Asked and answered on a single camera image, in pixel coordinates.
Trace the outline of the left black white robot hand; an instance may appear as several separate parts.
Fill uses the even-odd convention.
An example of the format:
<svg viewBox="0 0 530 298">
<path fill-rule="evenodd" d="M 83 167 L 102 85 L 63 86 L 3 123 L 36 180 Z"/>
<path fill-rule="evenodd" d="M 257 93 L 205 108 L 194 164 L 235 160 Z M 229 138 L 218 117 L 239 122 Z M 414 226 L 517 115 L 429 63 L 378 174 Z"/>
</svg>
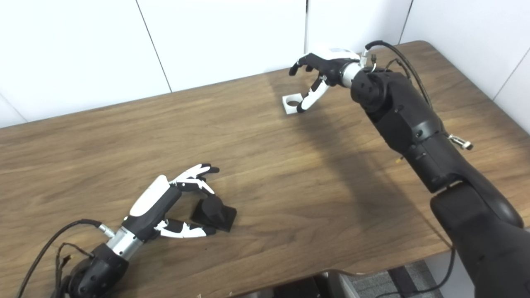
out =
<svg viewBox="0 0 530 298">
<path fill-rule="evenodd" d="M 166 214 L 184 192 L 200 190 L 208 197 L 214 197 L 214 191 L 207 185 L 204 175 L 218 172 L 219 168 L 200 163 L 172 180 L 163 174 L 158 176 L 131 207 L 122 227 L 144 243 L 158 236 L 188 239 L 214 235 L 215 228 L 168 219 Z"/>
</svg>

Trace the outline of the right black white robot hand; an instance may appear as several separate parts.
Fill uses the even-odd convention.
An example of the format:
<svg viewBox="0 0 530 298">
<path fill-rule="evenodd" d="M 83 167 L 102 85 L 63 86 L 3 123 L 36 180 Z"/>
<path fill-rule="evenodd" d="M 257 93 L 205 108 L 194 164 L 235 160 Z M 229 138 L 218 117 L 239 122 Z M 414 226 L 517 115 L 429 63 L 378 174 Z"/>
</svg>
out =
<svg viewBox="0 0 530 298">
<path fill-rule="evenodd" d="M 330 48 L 305 54 L 289 69 L 289 76 L 296 75 L 299 68 L 306 67 L 307 72 L 318 72 L 317 79 L 305 95 L 297 93 L 282 98 L 286 113 L 304 113 L 329 87 L 339 85 L 350 89 L 352 80 L 365 64 L 358 54 L 348 49 Z"/>
</svg>

